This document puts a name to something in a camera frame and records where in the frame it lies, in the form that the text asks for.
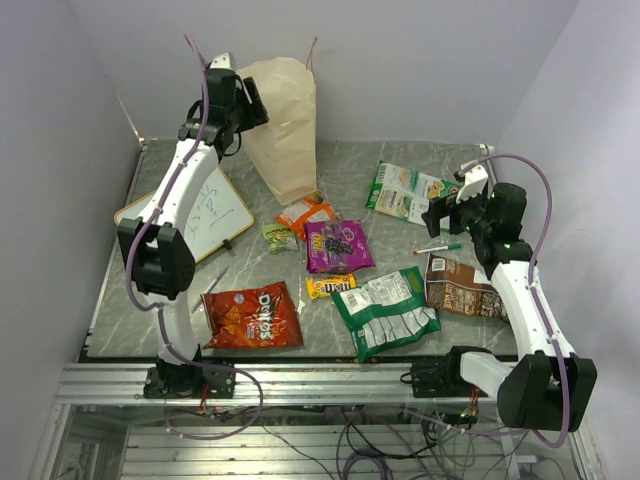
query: food package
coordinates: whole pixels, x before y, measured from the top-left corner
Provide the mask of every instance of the food package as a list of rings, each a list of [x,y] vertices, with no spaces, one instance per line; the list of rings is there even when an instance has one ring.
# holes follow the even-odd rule
[[[204,348],[299,347],[296,308],[284,282],[202,295],[213,333]]]
[[[276,220],[293,230],[302,240],[306,240],[305,223],[338,220],[338,215],[322,194],[315,192],[287,206]]]
[[[316,184],[316,83],[293,58],[272,58],[238,70],[252,77],[269,121],[242,132],[251,162],[281,205],[314,192]]]
[[[304,229],[309,273],[349,273],[376,266],[359,221],[305,223]]]
[[[283,250],[298,250],[296,235],[279,223],[263,225],[262,236],[269,244],[269,253],[278,253]]]
[[[425,289],[429,307],[467,316],[509,320],[507,309],[491,281],[471,265],[429,254]]]
[[[380,161],[366,207],[425,226],[422,214],[429,210],[429,200],[447,197],[459,188],[456,183]],[[449,229],[448,218],[440,221],[440,228]]]
[[[425,307],[418,267],[369,280],[352,290],[332,293],[331,298],[351,332],[360,363],[440,330],[437,312]]]
[[[307,292],[311,300],[316,298],[329,298],[332,292],[344,292],[356,286],[356,277],[352,273],[335,275],[333,277],[319,278],[307,277]]]

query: green snack bag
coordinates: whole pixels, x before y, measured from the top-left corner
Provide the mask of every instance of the green snack bag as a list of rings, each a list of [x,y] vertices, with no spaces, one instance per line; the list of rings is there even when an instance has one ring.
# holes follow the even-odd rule
[[[422,214],[429,210],[429,200],[447,197],[459,188],[456,183],[381,160],[365,206],[425,226]],[[443,218],[440,227],[448,230],[448,219]]]
[[[436,311],[425,307],[418,267],[369,280],[331,298],[351,332],[360,363],[385,350],[440,330]]]
[[[262,236],[269,243],[269,253],[298,250],[296,234],[279,223],[263,225]]]

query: white wall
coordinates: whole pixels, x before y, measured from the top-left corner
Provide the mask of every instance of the white wall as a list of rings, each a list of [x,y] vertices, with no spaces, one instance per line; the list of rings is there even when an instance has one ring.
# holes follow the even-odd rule
[[[554,215],[540,264],[545,292],[578,354],[599,371],[588,417],[612,479],[637,478],[628,430],[640,398],[640,2],[582,0],[499,143],[538,162]],[[528,239],[545,208],[535,174],[502,160],[529,189]]]
[[[63,0],[0,2],[0,477],[27,478],[138,140]]]
[[[171,137],[198,94],[191,32],[239,66],[304,61],[318,134],[495,143],[578,0],[69,0],[142,136]]]

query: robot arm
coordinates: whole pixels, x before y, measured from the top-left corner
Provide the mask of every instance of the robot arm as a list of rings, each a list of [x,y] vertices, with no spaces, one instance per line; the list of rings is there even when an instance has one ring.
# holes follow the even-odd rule
[[[196,359],[200,354],[187,304],[186,290],[193,280],[195,260],[184,240],[185,225],[203,183],[225,156],[234,134],[268,121],[253,79],[241,79],[234,72],[230,53],[215,57],[205,71],[205,78],[209,105],[197,101],[189,109],[187,120],[178,133],[171,166],[160,187],[138,218],[123,219],[118,225],[120,249],[127,258],[136,234],[151,218],[161,196],[168,195],[162,212],[138,246],[132,279],[142,294],[141,303],[164,305],[168,337],[189,359]],[[185,154],[192,148],[200,128],[202,115],[198,117],[196,112],[198,109],[202,112],[204,108],[208,109],[208,120],[203,140],[189,162],[184,164]],[[175,178],[174,172],[178,168],[182,168],[182,172]],[[158,357],[159,362],[181,365],[165,346],[160,347]]]
[[[566,368],[571,399],[570,431],[575,431],[580,426],[597,373],[593,362],[577,357],[562,334],[535,266],[530,284],[533,251],[519,238],[526,192],[513,184],[497,183],[488,195],[488,175],[481,165],[456,178],[464,181],[462,188],[449,197],[431,200],[423,220],[431,237],[440,234],[440,219],[445,217],[450,219],[451,234],[466,231],[471,235],[476,257],[505,304],[518,348],[518,363],[514,368],[498,361],[488,351],[458,348],[458,352],[464,353],[457,360],[459,372],[456,374],[497,400],[506,426],[559,431],[562,423],[559,369]],[[562,359],[556,356],[532,288],[549,321],[553,338],[560,346]]]

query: handwriting on whiteboard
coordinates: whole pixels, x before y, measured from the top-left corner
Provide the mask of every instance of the handwriting on whiteboard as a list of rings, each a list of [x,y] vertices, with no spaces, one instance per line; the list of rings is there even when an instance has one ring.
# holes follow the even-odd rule
[[[220,220],[233,213],[233,208],[227,210],[218,210],[216,208],[215,196],[217,194],[218,191],[206,183],[202,186],[196,200],[195,208],[191,209],[185,237],[190,235],[191,238],[195,240],[196,232],[200,230],[200,228],[212,228]]]

